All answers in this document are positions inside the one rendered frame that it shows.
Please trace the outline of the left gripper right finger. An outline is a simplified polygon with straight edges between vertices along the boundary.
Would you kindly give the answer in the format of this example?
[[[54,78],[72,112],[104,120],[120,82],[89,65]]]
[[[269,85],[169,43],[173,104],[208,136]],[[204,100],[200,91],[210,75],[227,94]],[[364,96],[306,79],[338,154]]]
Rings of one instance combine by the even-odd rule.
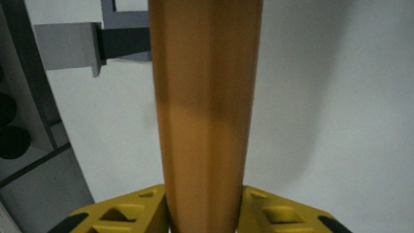
[[[332,233],[317,216],[336,219],[326,211],[243,185],[236,230],[237,233]]]

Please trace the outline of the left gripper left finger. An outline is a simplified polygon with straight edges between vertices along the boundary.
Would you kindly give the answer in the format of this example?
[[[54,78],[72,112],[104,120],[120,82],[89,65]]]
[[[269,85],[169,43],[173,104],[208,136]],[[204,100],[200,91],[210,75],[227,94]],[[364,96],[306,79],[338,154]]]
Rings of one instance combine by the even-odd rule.
[[[169,233],[164,183],[91,204],[72,215],[89,216],[70,233]]]

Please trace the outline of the grey rectangular frame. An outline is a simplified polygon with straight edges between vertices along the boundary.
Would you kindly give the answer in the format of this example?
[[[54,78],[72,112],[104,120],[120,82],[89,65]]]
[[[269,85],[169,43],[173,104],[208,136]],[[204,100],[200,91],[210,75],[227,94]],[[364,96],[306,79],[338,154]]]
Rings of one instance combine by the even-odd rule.
[[[109,59],[152,62],[148,11],[115,12],[114,0],[101,5],[106,29],[102,22],[34,25],[46,71],[92,67],[100,78]]]

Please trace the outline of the tan stepped cylindrical bar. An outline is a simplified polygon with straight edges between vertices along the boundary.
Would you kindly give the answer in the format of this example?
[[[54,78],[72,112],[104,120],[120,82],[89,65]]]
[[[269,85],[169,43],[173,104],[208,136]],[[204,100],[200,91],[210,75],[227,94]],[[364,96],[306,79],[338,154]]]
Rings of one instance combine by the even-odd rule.
[[[170,233],[236,233],[263,0],[147,0]]]

